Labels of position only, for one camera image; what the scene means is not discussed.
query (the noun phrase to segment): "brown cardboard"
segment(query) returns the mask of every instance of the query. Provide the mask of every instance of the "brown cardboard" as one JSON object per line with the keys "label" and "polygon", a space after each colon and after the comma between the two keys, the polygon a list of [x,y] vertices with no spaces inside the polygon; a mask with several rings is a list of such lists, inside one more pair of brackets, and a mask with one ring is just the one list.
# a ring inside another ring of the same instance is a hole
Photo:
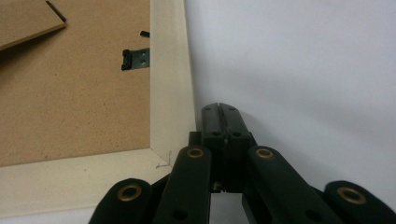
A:
{"label": "brown cardboard", "polygon": [[64,27],[44,0],[0,4],[0,50]]}
{"label": "brown cardboard", "polygon": [[51,1],[67,27],[0,51],[0,166],[149,147],[149,1]]}

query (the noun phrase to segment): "white surface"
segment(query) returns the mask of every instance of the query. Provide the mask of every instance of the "white surface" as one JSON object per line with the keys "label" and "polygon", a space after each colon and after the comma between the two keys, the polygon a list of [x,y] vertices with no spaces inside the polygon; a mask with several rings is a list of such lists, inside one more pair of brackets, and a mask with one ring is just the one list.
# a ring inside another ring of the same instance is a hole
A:
{"label": "white surface", "polygon": [[0,215],[45,213],[96,206],[117,182],[154,183],[171,168],[151,149],[2,167]]}
{"label": "white surface", "polygon": [[396,210],[395,11],[393,0],[186,1],[196,108],[236,106],[314,187],[345,179]]}
{"label": "white surface", "polygon": [[[56,213],[0,218],[0,224],[70,224],[88,223],[94,208],[82,208]],[[248,224],[241,194],[212,194],[210,224]]]}
{"label": "white surface", "polygon": [[150,16],[150,147],[173,164],[196,131],[184,1],[151,1]]}

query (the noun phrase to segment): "cork board backing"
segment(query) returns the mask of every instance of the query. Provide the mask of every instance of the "cork board backing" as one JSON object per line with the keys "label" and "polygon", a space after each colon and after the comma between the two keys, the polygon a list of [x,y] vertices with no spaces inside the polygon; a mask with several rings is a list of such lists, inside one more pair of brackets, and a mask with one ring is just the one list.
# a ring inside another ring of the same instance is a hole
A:
{"label": "cork board backing", "polygon": [[0,50],[64,27],[45,1],[0,3]]}
{"label": "cork board backing", "polygon": [[0,51],[0,166],[149,147],[149,1],[52,0],[65,29]]}

